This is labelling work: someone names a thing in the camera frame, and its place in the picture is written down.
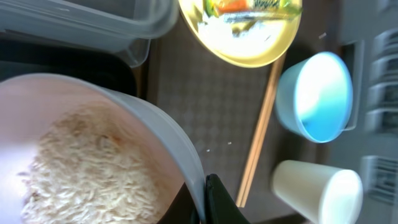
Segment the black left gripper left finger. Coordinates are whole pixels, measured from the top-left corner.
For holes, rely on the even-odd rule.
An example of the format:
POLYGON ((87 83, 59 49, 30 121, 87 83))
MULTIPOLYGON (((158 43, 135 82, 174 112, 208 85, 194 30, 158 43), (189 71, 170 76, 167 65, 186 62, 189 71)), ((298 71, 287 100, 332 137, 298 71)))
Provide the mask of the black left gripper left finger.
POLYGON ((183 184, 157 224, 199 224, 199 216, 186 184, 183 184))

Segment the white tissue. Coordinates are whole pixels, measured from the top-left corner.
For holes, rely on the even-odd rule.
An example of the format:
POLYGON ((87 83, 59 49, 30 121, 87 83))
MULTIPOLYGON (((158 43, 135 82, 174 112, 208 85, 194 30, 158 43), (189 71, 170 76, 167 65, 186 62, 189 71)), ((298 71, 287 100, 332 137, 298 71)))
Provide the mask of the white tissue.
POLYGON ((248 29, 234 30, 230 24, 216 17, 206 17, 204 21, 199 22, 198 34, 203 40, 219 48, 227 45, 263 43, 271 37, 261 22, 255 22, 248 29))

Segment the yellow plate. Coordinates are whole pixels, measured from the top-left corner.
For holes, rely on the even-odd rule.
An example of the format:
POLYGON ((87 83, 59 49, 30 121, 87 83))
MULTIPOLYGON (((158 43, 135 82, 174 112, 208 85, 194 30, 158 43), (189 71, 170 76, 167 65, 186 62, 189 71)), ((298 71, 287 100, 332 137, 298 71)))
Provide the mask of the yellow plate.
MULTIPOLYGON (((232 28, 243 30, 255 22, 263 23, 269 34, 270 39, 263 43, 246 45, 227 45, 226 47, 216 47, 203 40, 198 34, 198 23, 204 21, 207 16, 203 9, 204 0, 179 0, 180 10, 191 30, 192 34, 198 39, 207 50, 215 54, 220 59, 246 68, 263 67, 277 60, 291 45, 299 28, 301 15, 291 20, 232 20, 224 17, 216 17, 223 22, 230 24, 232 28)), ((294 4, 302 6, 302 0, 289 0, 294 4)))

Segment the pale green cup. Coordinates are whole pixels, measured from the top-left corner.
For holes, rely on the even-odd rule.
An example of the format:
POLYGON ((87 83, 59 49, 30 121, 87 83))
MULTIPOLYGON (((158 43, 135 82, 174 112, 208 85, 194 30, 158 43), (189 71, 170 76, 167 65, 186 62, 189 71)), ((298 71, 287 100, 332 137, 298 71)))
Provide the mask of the pale green cup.
POLYGON ((363 184, 355 171, 309 162, 281 162, 272 175, 271 189, 318 224, 356 223, 363 204, 363 184))

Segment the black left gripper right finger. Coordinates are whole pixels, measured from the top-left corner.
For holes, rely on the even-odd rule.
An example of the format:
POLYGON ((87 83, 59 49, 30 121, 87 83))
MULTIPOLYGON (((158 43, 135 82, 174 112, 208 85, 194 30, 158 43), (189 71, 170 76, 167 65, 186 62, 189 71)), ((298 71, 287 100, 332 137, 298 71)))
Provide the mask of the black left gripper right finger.
POLYGON ((216 174, 206 177, 205 208, 209 224, 249 224, 216 174))

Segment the light blue bowl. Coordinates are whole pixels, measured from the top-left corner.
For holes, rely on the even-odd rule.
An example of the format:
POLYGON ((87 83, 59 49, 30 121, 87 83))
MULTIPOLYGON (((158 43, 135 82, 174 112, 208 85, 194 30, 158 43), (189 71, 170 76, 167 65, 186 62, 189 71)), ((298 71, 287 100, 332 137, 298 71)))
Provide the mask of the light blue bowl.
POLYGON ((289 67, 280 77, 275 109, 281 125, 316 143, 336 139, 348 124, 353 85, 347 66, 320 52, 289 67))

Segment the cooked rice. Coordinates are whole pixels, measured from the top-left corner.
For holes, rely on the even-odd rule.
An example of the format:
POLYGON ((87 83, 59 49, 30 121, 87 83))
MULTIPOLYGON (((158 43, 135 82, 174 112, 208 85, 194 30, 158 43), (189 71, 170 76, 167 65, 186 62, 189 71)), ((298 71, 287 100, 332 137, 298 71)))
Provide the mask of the cooked rice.
POLYGON ((24 223, 157 223, 169 206, 159 166, 101 104, 54 121, 21 177, 24 223))

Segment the pink bowl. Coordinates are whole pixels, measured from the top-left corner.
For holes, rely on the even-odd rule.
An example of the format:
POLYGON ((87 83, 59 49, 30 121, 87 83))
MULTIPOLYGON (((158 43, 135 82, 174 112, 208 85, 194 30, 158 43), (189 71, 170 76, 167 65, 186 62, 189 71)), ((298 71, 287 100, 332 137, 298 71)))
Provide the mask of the pink bowl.
POLYGON ((196 216, 206 222, 205 175, 183 129, 142 99, 83 80, 34 73, 1 82, 1 223, 21 223, 25 187, 19 173, 35 156, 37 141, 51 124, 87 103, 109 106, 115 117, 149 145, 176 189, 186 185, 196 216))

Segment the green orange snack wrapper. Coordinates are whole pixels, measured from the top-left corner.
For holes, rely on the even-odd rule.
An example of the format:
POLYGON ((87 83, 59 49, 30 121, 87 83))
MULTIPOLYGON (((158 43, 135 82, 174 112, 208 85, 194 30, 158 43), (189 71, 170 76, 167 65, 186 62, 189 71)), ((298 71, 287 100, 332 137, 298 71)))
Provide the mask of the green orange snack wrapper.
POLYGON ((232 20, 291 20, 303 11, 289 0, 204 0, 203 9, 209 17, 232 20))

